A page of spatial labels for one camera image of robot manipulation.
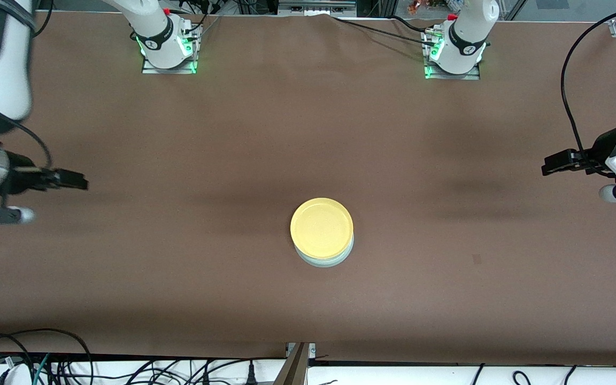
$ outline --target black cable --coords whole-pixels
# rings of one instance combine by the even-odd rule
[[[208,374],[213,373],[214,371],[217,371],[221,368],[224,368],[225,366],[229,366],[229,365],[234,365],[234,364],[238,364],[238,363],[244,363],[245,361],[258,361],[258,360],[273,360],[276,357],[253,357],[253,358],[242,358],[240,360],[234,360],[234,361],[230,361],[229,363],[224,363],[222,365],[216,366],[215,368],[212,368],[211,370],[208,370]],[[189,378],[188,382],[185,382],[185,385],[188,385],[191,380],[193,380],[194,377],[196,377],[196,375],[201,372],[203,370],[203,368],[205,368],[206,366],[201,366],[201,368],[199,368],[199,370],[196,371],[196,373],[194,373],[193,376],[191,376],[191,378]],[[196,380],[195,382],[191,382],[191,385],[195,385],[196,383],[199,383],[201,380],[203,379],[203,377],[199,378],[198,380]]]
[[[20,131],[25,132],[25,134],[27,134],[32,139],[34,139],[34,141],[36,141],[37,144],[39,144],[39,146],[42,147],[42,151],[44,151],[44,156],[47,159],[47,163],[44,166],[44,168],[51,168],[53,166],[53,159],[51,158],[51,151],[49,151],[49,147],[47,147],[47,144],[44,143],[44,141],[39,136],[37,136],[37,134],[35,134],[34,132],[32,132],[31,129],[25,127],[24,125],[20,124],[19,122],[16,122],[15,120],[11,119],[10,117],[7,117],[6,115],[2,114],[1,112],[0,112],[0,119],[2,119],[3,121],[7,122],[7,124],[10,124],[10,125],[14,126],[15,128],[19,129]]]
[[[249,3],[249,2],[245,2],[245,0],[232,0],[233,3],[237,3],[237,5],[241,6],[241,5],[246,5],[247,7],[249,7],[249,10],[253,10],[255,12],[255,14],[259,14],[258,10],[256,9],[258,2],[256,1],[255,3]]]
[[[132,373],[132,375],[130,375],[129,380],[127,380],[127,382],[125,383],[125,385],[132,385],[132,381],[135,380],[135,378],[137,378],[137,376],[142,373],[142,371],[145,370],[145,368],[147,368],[147,366],[151,365],[152,363],[155,363],[156,360],[152,360],[152,361],[147,361],[146,364],[140,366],[139,369],[137,369],[137,371],[135,371],[135,373]]]
[[[92,377],[91,375],[88,375],[88,374],[75,374],[75,373],[73,373],[73,371],[71,370],[70,363],[67,363],[65,368],[67,369],[67,374],[65,373],[65,371],[64,371],[64,373],[59,373],[57,375],[58,378],[72,378],[72,379],[75,380],[76,383],[80,383],[80,382],[78,382],[76,380],[77,378],[90,378],[90,377]],[[140,368],[140,370],[137,371],[137,375],[140,375],[141,373],[148,372],[148,371],[153,371],[154,374],[156,374],[156,373],[163,373],[164,376],[169,377],[169,378],[171,378],[173,380],[176,380],[176,381],[178,379],[186,380],[186,378],[184,378],[182,375],[179,375],[179,374],[174,373],[172,371],[166,371],[166,370],[161,369],[161,368],[145,368],[145,369],[141,369]],[[122,378],[132,377],[134,374],[135,373],[128,373],[128,374],[125,374],[125,375],[118,375],[118,376],[113,376],[113,377],[108,376],[108,375],[95,375],[94,378],[99,378],[99,379],[102,379],[102,380],[120,380]]]
[[[194,10],[194,7],[191,6],[191,2],[186,2],[189,5],[189,9],[191,9],[191,14],[196,14],[196,11]]]
[[[197,28],[199,28],[203,24],[203,21],[206,20],[207,16],[208,14],[203,14],[201,21],[199,21],[194,27],[191,27],[190,29],[185,29],[184,33],[189,34],[190,32],[195,31]]]
[[[389,36],[393,36],[393,37],[398,37],[399,39],[404,39],[406,41],[416,42],[418,44],[428,45],[430,47],[434,46],[434,43],[432,43],[432,42],[421,41],[419,39],[413,39],[412,37],[407,37],[407,36],[398,35],[398,34],[392,34],[392,32],[387,32],[387,31],[383,31],[381,29],[376,29],[376,28],[368,27],[367,25],[357,24],[357,22],[352,22],[352,21],[349,21],[349,20],[342,20],[342,19],[338,19],[338,18],[334,18],[334,19],[335,20],[339,20],[340,22],[344,22],[345,24],[351,24],[351,25],[354,25],[356,27],[361,27],[361,28],[364,28],[364,29],[369,29],[370,31],[379,32],[380,34],[389,35]]]
[[[42,31],[44,31],[44,29],[47,27],[47,24],[49,24],[49,19],[51,19],[52,10],[53,10],[53,0],[49,2],[49,12],[47,12],[47,17],[46,19],[44,19],[44,24],[42,24],[42,27],[40,27],[39,30],[37,30],[34,34],[32,34],[33,39],[39,36],[39,34],[41,34]]]
[[[486,364],[479,364],[479,369],[477,369],[477,373],[474,375],[474,380],[472,380],[472,385],[477,385],[477,380],[479,380],[479,373],[484,368]]]
[[[66,373],[66,371],[68,371],[68,374],[71,375],[71,378],[73,378],[73,381],[75,381],[75,383],[77,383],[78,385],[82,385],[82,383],[78,381],[78,376],[76,376],[73,373],[73,370],[71,369],[71,363],[72,363],[71,361],[68,361],[65,367],[63,367],[62,363],[60,364],[61,368],[63,368],[63,373]]]
[[[85,354],[87,355],[87,359],[89,361],[89,365],[90,365],[90,375],[92,375],[92,377],[90,377],[90,385],[92,385],[94,383],[94,362],[92,360],[92,353],[90,353],[89,348],[87,347],[87,344],[85,343],[85,341],[80,338],[80,336],[78,336],[78,334],[75,333],[71,333],[71,332],[67,332],[63,329],[54,329],[53,327],[41,327],[39,329],[29,329],[29,330],[22,330],[19,332],[14,332],[11,334],[2,334],[0,333],[0,339],[1,338],[9,338],[9,339],[13,339],[15,340],[15,338],[13,338],[13,336],[17,336],[19,334],[29,334],[29,333],[40,333],[40,332],[53,332],[53,333],[58,333],[58,334],[64,334],[65,336],[69,336],[72,339],[76,340],[80,346],[82,346],[82,349],[85,351]]]
[[[173,373],[173,372],[171,372],[171,371],[168,371],[168,369],[169,369],[169,368],[172,368],[172,367],[173,367],[173,366],[175,366],[177,363],[180,363],[180,361],[181,361],[181,360],[175,360],[175,361],[173,361],[172,363],[170,363],[168,366],[166,366],[166,367],[165,367],[165,368],[163,368],[163,369],[160,369],[160,368],[151,368],[151,370],[154,372],[154,373],[153,373],[153,375],[151,376],[151,380],[155,382],[156,380],[158,380],[158,378],[159,378],[161,375],[165,375],[166,377],[169,377],[169,378],[171,378],[171,379],[173,379],[173,380],[177,381],[179,385],[182,385],[182,383],[178,380],[178,378],[181,378],[182,380],[185,380],[185,381],[186,381],[187,379],[186,379],[186,378],[184,378],[184,377],[182,377],[181,375],[178,375],[178,374],[175,374],[175,373]]]
[[[523,371],[513,371],[513,382],[515,383],[515,385],[523,385],[523,383],[520,383],[518,381],[518,374],[521,374],[522,377],[524,377],[524,380],[526,380],[526,385],[531,385],[531,381],[529,381],[529,377],[527,377]]]
[[[605,24],[608,20],[614,19],[616,17],[616,12],[613,14],[609,14],[604,19],[597,21],[595,24],[588,27],[586,31],[584,31],[579,38],[576,39],[574,44],[572,44],[572,48],[569,49],[567,53],[567,57],[565,58],[565,63],[563,64],[562,74],[560,74],[560,94],[562,95],[563,105],[565,106],[565,112],[567,112],[567,117],[569,118],[569,123],[572,125],[572,132],[574,133],[574,139],[576,140],[576,145],[579,147],[579,153],[581,154],[581,158],[585,164],[587,164],[592,170],[594,170],[597,174],[600,174],[607,178],[613,178],[613,173],[604,173],[598,168],[594,167],[594,164],[589,160],[589,156],[587,156],[584,151],[584,146],[581,143],[581,138],[579,137],[579,130],[576,128],[576,122],[574,121],[574,117],[572,116],[572,110],[569,109],[569,103],[567,102],[567,95],[565,94],[565,72],[567,71],[567,64],[569,64],[569,59],[572,57],[572,53],[574,53],[574,49],[579,46],[579,43],[584,40],[592,30],[599,27],[601,24]]]
[[[567,385],[567,383],[569,382],[569,377],[572,375],[572,373],[574,373],[575,369],[576,369],[576,365],[572,366],[572,368],[567,372],[567,375],[565,375],[565,382],[563,383],[563,385]]]
[[[191,383],[191,381],[194,380],[194,377],[196,377],[196,375],[198,375],[202,370],[205,369],[206,372],[208,372],[208,364],[212,362],[213,362],[212,360],[206,360],[206,364],[204,366],[201,366],[201,368],[198,368],[198,370],[195,371],[194,374],[189,377],[189,379],[187,380],[187,382],[184,383],[184,385],[188,385],[189,383]]]
[[[30,372],[30,381],[32,381],[33,378],[35,377],[35,366],[32,364],[32,359],[30,358],[30,355],[27,349],[25,349],[25,346],[10,334],[0,333],[0,338],[6,338],[12,341],[14,344],[18,346],[20,351],[22,351],[22,361],[24,361],[25,366],[27,366]]]
[[[45,368],[47,370],[47,380],[49,381],[49,383],[55,383],[56,385],[61,385],[61,378],[53,375],[53,366],[51,366],[51,361],[47,360],[47,363],[45,364]]]
[[[135,381],[132,382],[132,385],[137,385],[137,383],[147,383],[148,385],[167,385],[166,383],[152,381]]]
[[[403,23],[403,25],[405,25],[406,27],[412,29],[413,31],[416,32],[424,32],[426,28],[417,28],[415,25],[410,24],[407,20],[403,19],[402,17],[398,17],[395,14],[390,15],[389,17],[386,17],[386,19],[394,19],[394,20],[398,20],[400,22]]]

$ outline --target table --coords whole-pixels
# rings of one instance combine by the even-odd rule
[[[499,22],[482,80],[442,81],[417,44],[330,17],[224,17],[196,75],[159,76],[139,73],[121,15],[54,13],[27,125],[90,191],[12,200],[37,221],[0,227],[0,330],[61,327],[95,353],[312,341],[333,360],[616,365],[607,181],[540,171],[574,146],[558,80],[587,26]],[[616,39],[594,32],[569,71],[591,144],[616,127]],[[18,132],[2,141],[42,159]],[[291,244],[313,197],[355,223],[334,268]]]

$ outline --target power cord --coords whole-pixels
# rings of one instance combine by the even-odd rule
[[[576,365],[572,366],[572,368],[567,372],[567,375],[565,375],[565,382],[563,383],[563,385],[567,385],[567,383],[569,382],[569,378],[572,377],[572,373],[574,373],[575,369],[576,369]]]
[[[18,339],[14,338],[10,334],[0,333],[0,338],[6,338],[12,341],[14,344],[18,346],[20,351],[22,351],[22,361],[24,362],[25,366],[27,366],[28,371],[30,373],[30,381],[32,381],[35,376],[34,365],[32,363],[32,359],[30,358],[29,352],[27,351],[27,349],[25,349],[25,346],[22,343],[20,343]]]
[[[518,375],[521,375],[522,377],[524,377],[524,380],[526,380],[526,385],[531,385],[531,381],[529,381],[529,377],[527,377],[523,371],[513,371],[513,382],[515,383],[515,385],[524,385],[523,383],[518,381]]]
[[[85,354],[87,355],[88,363],[90,365],[90,383],[89,383],[89,385],[93,385],[94,377],[95,377],[94,376],[95,372],[94,372],[94,362],[93,362],[93,359],[92,359],[92,353],[90,353],[90,350],[87,347],[87,344],[85,343],[85,341],[82,338],[80,338],[80,336],[78,336],[78,334],[67,332],[67,331],[65,331],[63,329],[54,329],[53,327],[41,327],[39,329],[22,330],[22,331],[10,333],[10,334],[0,333],[0,339],[8,338],[11,341],[15,341],[15,343],[17,343],[19,345],[19,347],[22,349],[22,351],[24,351],[25,355],[29,359],[29,356],[27,355],[27,350],[25,350],[25,347],[22,346],[22,344],[20,344],[20,342],[17,339],[15,339],[14,336],[18,336],[20,334],[41,333],[41,332],[52,332],[52,333],[58,333],[58,334],[63,334],[65,336],[69,336],[72,339],[76,340],[80,344],[80,346],[82,346],[82,349],[85,351]],[[32,365],[32,361],[29,361],[29,368],[30,368],[30,374],[31,374],[30,378],[33,379],[34,378],[34,367]]]
[[[187,382],[185,382],[185,385],[196,385],[197,383],[201,382],[201,380],[203,379],[203,377],[198,378],[198,380],[194,380],[194,378],[201,372],[204,370],[204,368],[206,368],[206,370],[208,370],[208,374],[213,373],[214,371],[220,370],[221,368],[224,368],[225,366],[229,366],[229,365],[235,365],[238,363],[244,363],[245,361],[251,361],[251,360],[272,360],[274,358],[277,357],[254,357],[254,358],[242,358],[240,360],[233,360],[230,361],[229,363],[224,363],[222,365],[218,365],[215,368],[212,368],[211,370],[208,370],[206,368],[206,366],[201,366],[201,368],[199,368],[199,370],[197,370],[193,375],[191,375],[191,377],[189,378],[189,380]]]
[[[253,367],[253,360],[249,361],[249,377],[247,377],[246,385],[258,385],[258,382],[256,381],[256,371]]]
[[[208,377],[208,361],[203,365],[203,377],[201,379],[203,385],[211,385],[211,379]]]
[[[572,373],[574,373],[575,369],[576,365],[570,368],[570,370],[567,372],[567,375],[565,375],[565,382],[563,382],[563,385],[567,385],[567,383],[569,382],[569,377],[572,376]],[[523,383],[518,381],[518,375],[524,377],[524,380],[526,380],[526,385],[531,385],[531,381],[529,381],[529,377],[526,376],[526,373],[524,373],[523,371],[513,371],[513,382],[515,383],[515,385],[524,385]]]
[[[569,123],[572,125],[572,132],[574,133],[574,139],[576,140],[576,145],[577,147],[579,147],[579,154],[581,155],[581,158],[584,161],[584,163],[587,164],[593,171],[607,178],[614,178],[614,174],[604,173],[603,171],[596,168],[594,164],[591,162],[591,160],[589,160],[589,156],[587,156],[586,152],[584,151],[584,146],[581,143],[581,138],[579,137],[579,130],[577,129],[576,122],[574,121],[574,117],[572,116],[572,110],[569,109],[569,102],[567,102],[567,95],[565,93],[565,73],[567,71],[567,64],[569,64],[569,59],[572,58],[572,53],[574,53],[574,50],[576,49],[576,47],[579,46],[579,43],[582,40],[584,40],[584,37],[590,34],[592,30],[596,29],[602,24],[605,24],[607,21],[614,19],[615,17],[616,17],[616,12],[613,14],[607,15],[603,19],[591,25],[591,27],[588,27],[586,31],[584,31],[584,33],[581,34],[579,38],[576,39],[574,44],[572,44],[572,48],[570,48],[569,52],[567,53],[567,57],[565,58],[565,63],[563,64],[563,70],[562,70],[562,73],[560,74],[560,94],[562,95],[563,105],[565,107],[565,112],[567,112]]]
[[[403,19],[402,17],[398,17],[395,14],[392,14],[389,17],[386,17],[386,19],[398,20],[398,21],[402,22],[403,25],[405,25],[409,29],[412,29],[413,31],[416,31],[416,32],[424,32],[425,29],[426,29],[426,28],[417,28],[415,25],[410,24],[407,20]]]
[[[474,380],[472,380],[472,385],[477,385],[477,380],[479,380],[479,373],[481,373],[481,370],[484,369],[484,365],[486,364],[479,364],[479,369],[477,369],[477,373],[474,374]]]
[[[44,24],[42,24],[42,27],[40,27],[40,29],[38,31],[36,31],[34,34],[32,34],[32,38],[34,39],[35,37],[39,36],[39,34],[42,33],[42,31],[44,31],[44,29],[47,27],[47,24],[49,24],[49,19],[51,19],[51,12],[53,10],[53,0],[51,0],[49,2],[49,12],[47,12],[47,17],[46,19],[44,19]]]
[[[370,31],[378,32],[380,34],[389,35],[389,36],[393,36],[393,37],[398,37],[399,39],[404,39],[405,41],[416,42],[418,44],[428,45],[430,47],[434,46],[434,43],[432,43],[432,42],[421,41],[420,39],[413,39],[412,37],[407,37],[407,36],[403,36],[403,35],[393,34],[392,32],[383,31],[381,29],[376,29],[376,28],[373,28],[373,27],[368,27],[367,25],[357,24],[357,22],[352,22],[352,21],[349,21],[349,20],[342,20],[342,19],[338,19],[338,18],[333,18],[333,19],[338,20],[340,22],[343,22],[344,24],[350,24],[350,25],[354,25],[355,27],[369,29]]]

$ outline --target wire bundle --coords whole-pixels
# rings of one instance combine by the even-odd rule
[[[40,354],[30,353],[28,349],[20,343],[19,339],[16,336],[20,336],[22,334],[33,334],[33,333],[56,333],[62,334],[64,336],[69,336],[77,341],[85,352],[85,356],[87,357],[88,364],[90,366],[89,374],[80,374],[74,373],[71,361],[67,356],[64,355],[53,355],[51,353],[47,353],[44,356]],[[213,363],[213,360],[208,360],[207,363],[199,368],[196,372],[190,373],[189,375],[184,375],[182,373],[177,373],[173,371],[173,366],[178,363],[181,363],[183,360],[174,360],[169,365],[164,368],[157,368],[155,364],[159,360],[150,360],[147,361],[144,365],[140,366],[136,371],[132,373],[127,373],[125,375],[110,377],[105,375],[96,375],[94,368],[94,361],[92,357],[92,353],[90,353],[87,344],[80,338],[77,334],[73,334],[71,332],[67,332],[62,329],[53,329],[53,328],[40,328],[40,329],[28,329],[22,330],[19,332],[14,332],[10,334],[0,333],[0,340],[7,339],[12,341],[19,349],[19,355],[16,354],[0,354],[0,361],[7,357],[15,357],[17,356],[20,359],[18,365],[27,366],[29,371],[30,380],[32,381],[32,385],[84,385],[88,383],[89,385],[93,385],[95,379],[105,379],[105,380],[121,380],[123,378],[126,379],[125,385],[172,385],[171,382],[176,382],[178,385],[196,385],[198,383],[203,383],[203,385],[209,385],[210,383],[225,383],[225,385],[230,385],[225,380],[220,379],[212,379],[209,377],[211,373],[214,373],[221,368],[225,368],[226,366],[244,363],[245,361],[253,361],[253,360],[264,360],[268,357],[259,357],[259,358],[244,358],[239,360],[228,361],[227,363],[223,363],[221,365],[215,366],[213,368],[209,368],[210,364]],[[3,373],[2,377],[8,374],[9,370]],[[145,373],[151,373],[151,377],[148,380],[138,380],[137,378],[140,375]]]

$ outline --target cable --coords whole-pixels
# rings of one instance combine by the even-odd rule
[[[189,5],[189,9],[191,9],[191,14],[196,14],[194,7],[191,6],[191,2],[186,2],[186,3]]]
[[[39,329],[29,329],[29,330],[22,330],[19,332],[14,332],[11,334],[3,334],[0,333],[0,339],[1,338],[9,338],[12,339],[12,341],[18,341],[15,338],[13,338],[13,336],[17,336],[19,334],[28,334],[28,333],[39,333],[39,332],[53,332],[53,333],[59,333],[59,334],[64,334],[65,336],[69,336],[72,339],[76,340],[80,346],[82,346],[82,349],[85,351],[85,354],[87,355],[88,361],[89,361],[89,365],[90,365],[90,375],[92,377],[90,377],[90,385],[93,385],[94,383],[94,362],[92,361],[92,353],[90,353],[89,348],[87,347],[87,344],[85,343],[85,341],[80,338],[78,336],[78,334],[75,333],[71,333],[71,332],[67,332],[65,330],[62,329],[54,329],[53,327],[41,327]]]
[[[521,374],[522,377],[524,377],[524,380],[526,380],[526,385],[531,385],[531,381],[529,381],[529,377],[527,377],[523,371],[513,371],[513,382],[515,383],[515,385],[523,385],[523,383],[520,383],[518,381],[518,374]]]
[[[132,384],[132,381],[134,381],[134,380],[135,380],[135,378],[137,378],[137,376],[139,375],[139,373],[142,373],[142,371],[144,371],[144,370],[145,370],[145,368],[147,368],[147,366],[149,366],[149,365],[151,365],[152,363],[155,363],[155,362],[156,362],[155,360],[152,360],[152,361],[147,361],[147,363],[146,363],[146,364],[144,364],[144,365],[140,366],[140,368],[139,368],[139,369],[137,369],[137,371],[135,371],[135,373],[132,373],[132,375],[130,375],[129,380],[127,380],[127,382],[125,383],[125,385],[131,385],[131,384]]]
[[[595,24],[591,25],[591,27],[588,27],[586,31],[584,31],[584,33],[581,34],[581,36],[579,36],[579,38],[576,39],[574,44],[572,44],[572,48],[570,48],[569,52],[567,53],[567,57],[565,58],[565,63],[563,64],[562,74],[560,74],[560,94],[562,95],[563,105],[565,107],[565,112],[567,112],[569,123],[572,125],[572,132],[574,133],[574,139],[576,140],[576,145],[579,147],[579,153],[581,155],[581,158],[584,161],[584,163],[587,164],[597,174],[600,174],[607,178],[614,178],[614,174],[604,173],[603,171],[596,168],[594,164],[591,162],[591,160],[589,160],[589,156],[587,156],[587,154],[584,151],[584,146],[581,143],[581,138],[579,137],[579,130],[576,127],[576,122],[574,121],[574,117],[572,116],[572,110],[569,109],[569,103],[567,102],[567,95],[565,94],[565,72],[567,71],[567,64],[569,64],[569,59],[572,57],[572,53],[574,53],[574,49],[576,49],[576,47],[579,46],[579,43],[582,40],[584,40],[584,37],[586,37],[589,33],[591,33],[592,30],[599,27],[599,25],[604,24],[608,20],[614,19],[615,17],[616,17],[616,12],[613,14],[607,15],[606,17],[604,17],[604,19],[601,19],[597,21]]]
[[[59,378],[72,378],[72,379],[76,379],[76,378],[90,378],[92,377],[91,375],[87,375],[87,374],[75,374],[73,373],[73,371],[71,370],[71,363],[66,363],[66,365],[64,366],[63,363],[60,364],[59,368],[66,368],[68,370],[68,373],[62,373],[62,374],[58,374]],[[148,372],[148,371],[153,371],[154,374],[156,373],[161,373],[166,377],[169,377],[175,381],[177,381],[178,379],[180,380],[186,380],[186,378],[184,378],[182,375],[179,375],[177,373],[174,373],[172,371],[167,371],[165,369],[161,369],[161,368],[144,368],[144,369],[139,369],[137,370],[137,375],[140,375],[141,373],[144,372]],[[98,379],[102,379],[102,380],[120,380],[122,378],[127,378],[127,377],[132,377],[135,373],[128,373],[125,375],[118,375],[118,376],[107,376],[107,375],[95,375],[94,378],[98,378]]]
[[[416,42],[418,44],[428,45],[430,47],[434,46],[434,43],[432,43],[432,42],[421,41],[419,39],[413,39],[412,37],[392,34],[391,32],[387,32],[387,31],[383,31],[381,29],[376,29],[376,28],[368,27],[367,25],[357,24],[357,22],[352,22],[352,21],[349,21],[349,20],[342,20],[342,19],[338,19],[338,18],[334,18],[334,19],[335,20],[339,20],[340,22],[344,22],[345,24],[351,24],[351,25],[354,25],[356,27],[361,27],[361,28],[364,28],[364,29],[369,29],[370,31],[379,32],[380,34],[389,35],[389,36],[393,36],[393,37],[398,37],[399,39],[404,39],[406,41]]]
[[[37,144],[39,144],[39,146],[42,147],[42,151],[44,151],[44,156],[47,159],[47,163],[45,164],[44,168],[51,168],[53,166],[53,159],[51,158],[51,151],[49,151],[49,147],[47,147],[47,144],[44,143],[44,141],[39,136],[37,136],[37,134],[35,134],[34,132],[32,132],[31,129],[25,127],[19,122],[16,122],[10,117],[7,117],[6,115],[2,114],[1,112],[0,112],[0,119],[7,122],[7,124],[14,126],[20,131],[25,132],[25,134],[27,134],[32,139],[34,139],[34,141],[36,141]]]
[[[207,16],[208,14],[203,14],[201,21],[199,21],[194,27],[191,27],[190,29],[185,29],[184,33],[189,34],[190,32],[195,31],[197,28],[199,28],[203,24],[203,21],[206,20]]]
[[[38,31],[36,31],[34,34],[32,34],[32,38],[34,39],[35,37],[39,36],[39,34],[42,33],[42,31],[44,31],[44,29],[47,27],[47,24],[49,24],[49,19],[51,19],[51,12],[53,10],[53,0],[51,0],[49,2],[49,12],[47,12],[47,17],[46,19],[44,19],[44,24],[42,24],[42,27],[40,27],[40,29]]]
[[[30,358],[30,355],[27,349],[25,349],[25,346],[10,334],[0,333],[0,338],[9,339],[13,343],[15,343],[18,346],[18,348],[20,348],[20,351],[22,351],[22,361],[24,361],[25,366],[27,366],[30,372],[30,380],[32,380],[32,378],[34,378],[34,366],[32,365],[32,359]]]
[[[237,3],[237,5],[239,5],[241,7],[241,5],[246,5],[247,7],[249,7],[250,10],[252,10],[255,14],[259,14],[258,10],[256,10],[256,5],[257,5],[257,1],[254,3],[249,3],[249,2],[245,2],[245,0],[232,0],[232,2]]]
[[[175,360],[175,361],[173,361],[172,363],[170,363],[168,366],[166,366],[166,368],[164,368],[164,369],[158,369],[158,368],[153,368],[153,367],[152,367],[152,368],[151,368],[151,370],[152,370],[152,371],[154,371],[154,374],[151,376],[151,380],[152,380],[152,381],[156,381],[156,380],[158,380],[158,378],[159,378],[161,375],[166,375],[166,376],[170,376],[170,378],[171,378],[171,379],[173,379],[173,380],[177,381],[177,382],[181,385],[181,382],[180,382],[180,381],[178,380],[178,378],[176,378],[176,377],[179,377],[179,378],[181,378],[182,380],[185,380],[185,381],[186,381],[187,379],[186,379],[186,378],[184,378],[184,377],[182,377],[182,376],[180,376],[180,375],[175,375],[174,373],[172,373],[172,372],[169,372],[169,371],[168,371],[168,369],[169,369],[169,368],[172,368],[173,366],[175,366],[175,365],[176,365],[177,363],[179,363],[180,361],[181,361],[181,360]]]
[[[567,372],[567,375],[565,375],[565,382],[563,383],[563,385],[567,385],[567,383],[569,382],[569,377],[572,375],[572,373],[574,373],[575,369],[576,369],[576,365],[572,366],[572,368]]]
[[[415,25],[410,24],[407,20],[403,19],[402,17],[398,17],[395,14],[390,15],[389,17],[387,17],[387,19],[398,20],[398,21],[402,22],[403,25],[405,25],[409,29],[412,29],[413,31],[416,31],[416,32],[424,32],[425,29],[426,29],[426,28],[417,28]]]
[[[367,13],[367,15],[365,15],[365,17],[369,17],[372,14],[372,12],[374,12],[374,10],[377,7],[379,7],[379,13],[381,13],[382,12],[382,5],[381,5],[381,3],[382,3],[382,0],[377,0],[377,2],[374,3],[374,5],[372,5],[372,9],[369,10],[369,13]]]
[[[39,379],[40,379],[40,373],[42,372],[42,368],[44,367],[44,364],[47,363],[47,360],[49,360],[49,355],[50,354],[51,353],[47,353],[47,355],[44,356],[44,358],[42,358],[42,362],[40,363],[40,367],[35,372],[35,377],[32,378],[32,385],[37,385],[37,381],[39,381]]]
[[[253,357],[253,358],[242,358],[240,360],[234,360],[234,361],[230,361],[229,363],[224,363],[222,365],[216,366],[215,368],[212,368],[210,370],[208,370],[208,374],[213,373],[214,371],[217,371],[221,368],[224,368],[225,366],[229,366],[229,365],[234,365],[234,364],[238,364],[238,363],[244,363],[245,361],[258,361],[258,360],[274,360],[277,357]],[[196,377],[197,374],[199,374],[199,372],[201,372],[203,370],[203,368],[205,368],[205,366],[201,366],[201,368],[199,368],[199,370],[197,370],[193,376],[191,376],[191,378],[189,378],[188,382],[185,382],[185,385],[188,385],[189,383],[191,383],[191,385],[195,385],[196,383],[199,383],[203,377],[199,378],[198,380],[196,380],[195,382],[191,382],[191,380],[194,379],[194,377]]]
[[[479,364],[479,369],[477,369],[477,373],[474,375],[474,380],[472,380],[472,385],[477,385],[477,380],[479,380],[479,373],[484,368],[486,364]]]

